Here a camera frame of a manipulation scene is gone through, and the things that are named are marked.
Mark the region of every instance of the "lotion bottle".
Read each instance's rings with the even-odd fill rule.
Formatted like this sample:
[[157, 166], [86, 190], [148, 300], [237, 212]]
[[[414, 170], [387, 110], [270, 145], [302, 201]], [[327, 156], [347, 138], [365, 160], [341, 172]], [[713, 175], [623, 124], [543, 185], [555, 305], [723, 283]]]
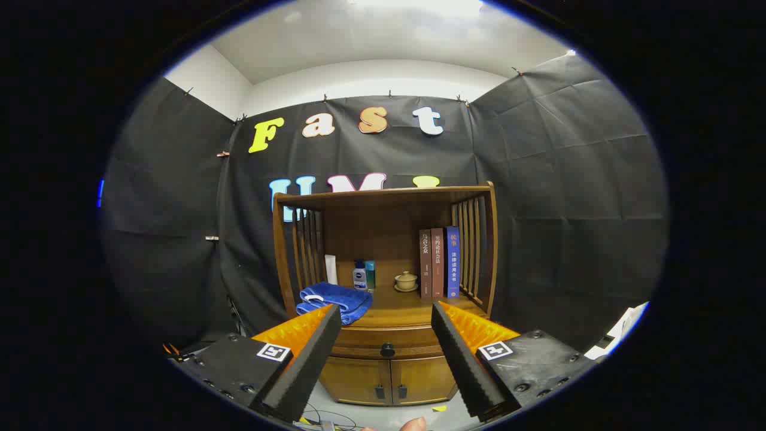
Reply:
[[365, 262], [361, 259], [356, 259], [354, 266], [354, 271], [351, 277], [354, 283], [354, 289], [358, 291], [367, 291], [367, 274], [365, 272]]

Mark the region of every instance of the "ceiling light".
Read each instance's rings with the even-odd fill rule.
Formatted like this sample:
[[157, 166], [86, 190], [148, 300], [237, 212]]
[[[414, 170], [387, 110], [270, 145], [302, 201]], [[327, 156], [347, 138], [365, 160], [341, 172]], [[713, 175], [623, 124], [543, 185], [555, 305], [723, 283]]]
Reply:
[[442, 15], [475, 16], [484, 2], [480, 0], [349, 0], [352, 5], [379, 8], [416, 8]]

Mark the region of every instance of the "yellow letter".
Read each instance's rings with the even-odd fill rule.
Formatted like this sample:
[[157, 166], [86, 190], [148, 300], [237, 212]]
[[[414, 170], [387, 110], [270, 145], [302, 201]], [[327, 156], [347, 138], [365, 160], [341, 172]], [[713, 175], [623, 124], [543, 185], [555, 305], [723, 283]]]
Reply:
[[412, 179], [417, 187], [436, 187], [439, 185], [439, 179], [435, 176], [421, 175]]
[[256, 124], [253, 146], [250, 147], [248, 153], [263, 151], [268, 148], [269, 144], [266, 141], [274, 139], [274, 135], [277, 134], [277, 127], [282, 127], [284, 124], [285, 119], [282, 117]]
[[332, 115], [330, 114], [312, 115], [306, 119], [306, 124], [308, 126], [303, 128], [303, 135], [307, 138], [313, 138], [316, 135], [326, 137], [335, 131], [335, 127], [332, 126]]
[[365, 108], [362, 113], [359, 114], [359, 119], [362, 120], [362, 122], [359, 123], [359, 131], [362, 133], [382, 132], [388, 125], [388, 121], [383, 118], [386, 114], [388, 114], [388, 112], [384, 107]]

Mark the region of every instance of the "book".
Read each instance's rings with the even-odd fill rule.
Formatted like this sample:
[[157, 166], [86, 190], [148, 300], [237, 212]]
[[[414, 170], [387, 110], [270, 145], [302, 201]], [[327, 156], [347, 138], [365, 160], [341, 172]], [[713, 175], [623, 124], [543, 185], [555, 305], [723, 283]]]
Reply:
[[460, 293], [460, 231], [457, 226], [448, 226], [446, 231], [447, 253], [445, 254], [445, 276], [447, 277], [447, 297], [457, 298]]
[[430, 256], [430, 229], [422, 229], [419, 232], [418, 246], [421, 254], [421, 298], [431, 297], [431, 256]]
[[444, 296], [444, 228], [431, 229], [431, 297]]

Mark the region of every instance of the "blue towel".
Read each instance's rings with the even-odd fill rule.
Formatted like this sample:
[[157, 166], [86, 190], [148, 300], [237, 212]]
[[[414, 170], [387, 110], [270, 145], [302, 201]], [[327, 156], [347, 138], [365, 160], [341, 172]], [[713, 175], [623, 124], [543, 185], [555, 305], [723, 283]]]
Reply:
[[[306, 297], [311, 294], [321, 296], [324, 301], [320, 301], [318, 298], [311, 298], [307, 301]], [[372, 305], [372, 295], [369, 292], [347, 289], [324, 281], [303, 289], [300, 292], [300, 299], [303, 302], [295, 307], [298, 315], [309, 313], [327, 305], [337, 304], [340, 308], [340, 321], [343, 325], [357, 321]]]

